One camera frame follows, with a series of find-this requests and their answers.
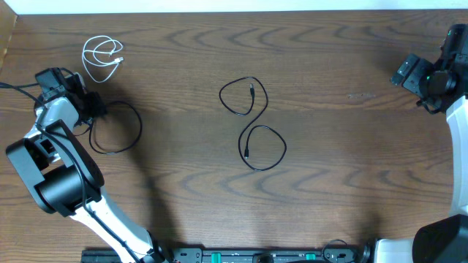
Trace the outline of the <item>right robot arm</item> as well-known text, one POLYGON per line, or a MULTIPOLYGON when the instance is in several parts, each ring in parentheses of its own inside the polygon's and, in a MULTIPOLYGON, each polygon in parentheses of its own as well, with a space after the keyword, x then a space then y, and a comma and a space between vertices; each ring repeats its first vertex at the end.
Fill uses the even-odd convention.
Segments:
POLYGON ((416 105, 443 114, 450 131, 453 190, 448 217, 407 239, 378 239, 369 262, 467 261, 467 25, 452 25, 435 62, 410 53, 390 82, 416 95, 416 105))

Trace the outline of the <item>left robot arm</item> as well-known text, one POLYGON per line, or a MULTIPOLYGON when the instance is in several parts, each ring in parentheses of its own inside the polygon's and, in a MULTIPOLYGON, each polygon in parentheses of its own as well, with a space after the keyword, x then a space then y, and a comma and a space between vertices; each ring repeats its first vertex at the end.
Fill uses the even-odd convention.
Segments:
POLYGON ((34 98, 35 122, 6 149, 34 201, 46 213, 87 226, 121 262, 171 262, 171 251, 107 195, 101 170, 73 132, 83 124, 93 126, 108 105, 87 90, 77 72, 53 67, 36 73, 35 79, 41 89, 34 98))

